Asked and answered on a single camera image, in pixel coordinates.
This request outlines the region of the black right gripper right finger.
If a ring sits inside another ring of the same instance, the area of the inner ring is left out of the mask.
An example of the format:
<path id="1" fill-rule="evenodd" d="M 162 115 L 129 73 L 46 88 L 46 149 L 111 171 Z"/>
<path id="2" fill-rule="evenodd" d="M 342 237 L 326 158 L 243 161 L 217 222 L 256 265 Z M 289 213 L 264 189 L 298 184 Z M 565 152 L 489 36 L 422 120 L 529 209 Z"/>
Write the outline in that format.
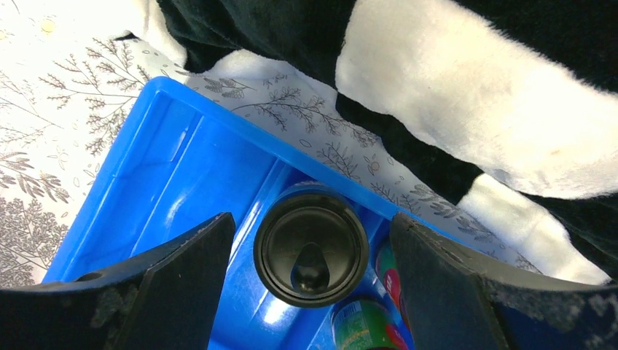
<path id="1" fill-rule="evenodd" d="M 493 259 L 398 213 L 390 242 L 417 349 L 615 349 L 617 288 Z"/>

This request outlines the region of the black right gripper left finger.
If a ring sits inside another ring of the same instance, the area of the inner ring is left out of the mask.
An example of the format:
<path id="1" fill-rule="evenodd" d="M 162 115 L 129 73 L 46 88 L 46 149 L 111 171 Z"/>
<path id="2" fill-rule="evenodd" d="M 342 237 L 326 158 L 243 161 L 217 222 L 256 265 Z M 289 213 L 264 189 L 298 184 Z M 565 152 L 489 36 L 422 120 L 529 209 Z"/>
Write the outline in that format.
<path id="1" fill-rule="evenodd" d="M 3 349 L 206 349 L 235 222 L 221 213 L 74 281 L 1 291 Z"/>

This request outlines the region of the yellow cap sauce bottle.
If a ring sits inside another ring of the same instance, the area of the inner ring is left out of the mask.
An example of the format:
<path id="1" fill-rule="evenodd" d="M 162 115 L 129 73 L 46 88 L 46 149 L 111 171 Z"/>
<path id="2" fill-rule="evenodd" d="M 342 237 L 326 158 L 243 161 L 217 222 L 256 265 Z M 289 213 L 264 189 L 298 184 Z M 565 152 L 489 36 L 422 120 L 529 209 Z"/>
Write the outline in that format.
<path id="1" fill-rule="evenodd" d="M 331 320 L 337 350 L 407 349 L 399 328 L 381 303 L 357 298 L 338 306 Z"/>
<path id="2" fill-rule="evenodd" d="M 406 328 L 409 330 L 410 325 L 402 299 L 400 276 L 396 267 L 391 243 L 388 239 L 385 239 L 378 247 L 375 258 L 375 270 L 380 282 L 396 306 Z"/>

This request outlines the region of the black cap shaker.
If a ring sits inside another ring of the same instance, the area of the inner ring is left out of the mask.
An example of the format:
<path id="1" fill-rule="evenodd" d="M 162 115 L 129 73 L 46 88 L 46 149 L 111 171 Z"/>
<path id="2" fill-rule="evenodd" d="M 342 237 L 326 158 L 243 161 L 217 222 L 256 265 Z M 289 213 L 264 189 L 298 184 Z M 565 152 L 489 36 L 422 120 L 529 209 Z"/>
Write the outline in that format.
<path id="1" fill-rule="evenodd" d="M 287 187 L 268 208 L 253 258 L 261 282 L 279 300 L 320 308 L 358 287 L 369 242 L 347 199 L 320 182 L 303 181 Z"/>

